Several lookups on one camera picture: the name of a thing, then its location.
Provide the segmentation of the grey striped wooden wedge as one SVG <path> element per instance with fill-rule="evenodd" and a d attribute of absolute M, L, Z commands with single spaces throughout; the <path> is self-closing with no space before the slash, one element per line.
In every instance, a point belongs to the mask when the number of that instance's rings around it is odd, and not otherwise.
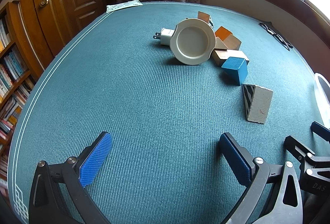
<path fill-rule="evenodd" d="M 273 90 L 254 84 L 243 84 L 246 120 L 264 124 L 270 109 Z"/>

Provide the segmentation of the blue wooden cube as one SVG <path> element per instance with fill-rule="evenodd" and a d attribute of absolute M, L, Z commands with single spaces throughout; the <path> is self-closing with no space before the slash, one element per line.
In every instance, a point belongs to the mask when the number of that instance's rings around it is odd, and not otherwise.
<path fill-rule="evenodd" d="M 222 64 L 222 69 L 236 85 L 242 85 L 248 75 L 247 62 L 244 58 L 231 56 Z"/>

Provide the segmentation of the plain wooden cube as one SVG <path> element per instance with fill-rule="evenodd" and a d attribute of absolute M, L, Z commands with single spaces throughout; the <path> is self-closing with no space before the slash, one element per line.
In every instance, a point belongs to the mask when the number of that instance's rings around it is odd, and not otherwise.
<path fill-rule="evenodd" d="M 243 58 L 246 60 L 247 64 L 250 62 L 245 53 L 240 50 L 213 50 L 211 57 L 217 66 L 222 66 L 229 57 Z"/>

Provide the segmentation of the white painted wooden block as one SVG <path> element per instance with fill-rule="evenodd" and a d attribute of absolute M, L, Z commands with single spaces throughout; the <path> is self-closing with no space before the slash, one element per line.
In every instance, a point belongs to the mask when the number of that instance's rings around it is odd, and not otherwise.
<path fill-rule="evenodd" d="M 216 37 L 215 50 L 227 50 L 227 49 L 228 48 L 224 44 L 224 42 L 219 37 Z"/>

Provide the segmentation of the small white ceramic dish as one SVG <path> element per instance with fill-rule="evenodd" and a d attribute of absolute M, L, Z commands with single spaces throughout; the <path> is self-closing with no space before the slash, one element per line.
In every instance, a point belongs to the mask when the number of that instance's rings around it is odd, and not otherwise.
<path fill-rule="evenodd" d="M 186 65 L 199 65 L 208 61 L 215 45 L 213 29 L 198 18 L 179 22 L 170 39 L 174 57 Z"/>

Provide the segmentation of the brown striped wooden wedge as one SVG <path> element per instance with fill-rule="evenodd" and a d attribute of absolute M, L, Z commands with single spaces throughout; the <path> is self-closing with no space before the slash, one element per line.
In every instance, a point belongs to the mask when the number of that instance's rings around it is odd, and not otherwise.
<path fill-rule="evenodd" d="M 212 18 L 209 14 L 199 11 L 197 13 L 197 18 L 200 19 L 200 20 L 203 20 L 204 22 L 206 22 L 211 28 L 214 27 Z"/>

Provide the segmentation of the white power adapter plug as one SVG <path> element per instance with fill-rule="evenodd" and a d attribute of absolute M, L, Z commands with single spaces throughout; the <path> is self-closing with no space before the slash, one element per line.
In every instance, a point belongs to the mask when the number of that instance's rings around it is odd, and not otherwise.
<path fill-rule="evenodd" d="M 173 34 L 174 34 L 173 29 L 162 28 L 160 32 L 155 33 L 153 38 L 160 40 L 161 45 L 169 46 Z"/>

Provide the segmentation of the orange wooden block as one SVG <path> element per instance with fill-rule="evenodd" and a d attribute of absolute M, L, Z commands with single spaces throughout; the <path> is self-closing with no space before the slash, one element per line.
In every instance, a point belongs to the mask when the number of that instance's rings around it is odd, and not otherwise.
<path fill-rule="evenodd" d="M 228 29 L 224 28 L 223 26 L 220 26 L 215 31 L 216 37 L 220 38 L 220 40 L 222 40 L 222 41 L 224 41 L 231 34 L 232 34 L 232 32 L 230 32 Z"/>

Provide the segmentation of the clear glass bowl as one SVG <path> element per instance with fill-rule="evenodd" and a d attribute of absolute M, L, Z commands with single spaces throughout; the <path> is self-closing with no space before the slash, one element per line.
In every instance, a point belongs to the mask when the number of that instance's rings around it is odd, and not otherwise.
<path fill-rule="evenodd" d="M 314 74 L 314 93 L 323 125 L 329 129 L 329 93 L 330 85 L 320 73 Z"/>

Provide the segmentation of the black eyeglasses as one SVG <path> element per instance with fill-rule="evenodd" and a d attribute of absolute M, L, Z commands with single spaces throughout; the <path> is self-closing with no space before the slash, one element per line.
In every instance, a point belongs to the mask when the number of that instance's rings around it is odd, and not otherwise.
<path fill-rule="evenodd" d="M 290 51 L 290 49 L 293 48 L 293 45 L 288 42 L 285 38 L 282 37 L 281 34 L 279 34 L 276 30 L 274 30 L 270 24 L 268 24 L 267 22 L 259 22 L 258 23 L 268 34 L 270 34 L 271 36 L 273 36 L 277 41 L 279 41 L 279 43 L 281 45 L 283 45 L 283 47 Z"/>

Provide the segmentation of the wooden bookshelf with books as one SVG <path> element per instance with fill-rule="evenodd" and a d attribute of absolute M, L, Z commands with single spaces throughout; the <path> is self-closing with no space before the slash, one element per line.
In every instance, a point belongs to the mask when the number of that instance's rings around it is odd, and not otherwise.
<path fill-rule="evenodd" d="M 20 0 L 1 0 L 1 198 L 9 202 L 7 166 L 18 118 L 35 81 L 13 26 Z"/>

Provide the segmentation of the green mat table cover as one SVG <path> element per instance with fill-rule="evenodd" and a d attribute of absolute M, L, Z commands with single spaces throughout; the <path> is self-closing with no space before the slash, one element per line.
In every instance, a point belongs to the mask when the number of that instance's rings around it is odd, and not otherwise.
<path fill-rule="evenodd" d="M 240 39 L 245 82 L 273 91 L 265 123 L 246 120 L 242 87 L 213 60 L 184 65 L 153 38 L 198 11 Z M 220 135 L 268 163 L 298 167 L 284 139 L 327 156 L 329 144 L 310 131 L 320 120 L 313 72 L 257 20 L 187 3 L 121 9 L 83 29 L 36 83 L 10 147 L 9 200 L 28 223 L 37 163 L 62 163 L 107 131 L 112 150 L 86 190 L 111 223 L 220 223 L 244 191 L 217 153 Z"/>

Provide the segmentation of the brass door knob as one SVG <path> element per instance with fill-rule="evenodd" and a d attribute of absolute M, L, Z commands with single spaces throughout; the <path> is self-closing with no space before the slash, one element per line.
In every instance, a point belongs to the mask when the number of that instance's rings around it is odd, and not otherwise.
<path fill-rule="evenodd" d="M 41 0 L 39 3 L 40 8 L 44 8 L 49 4 L 49 0 Z"/>

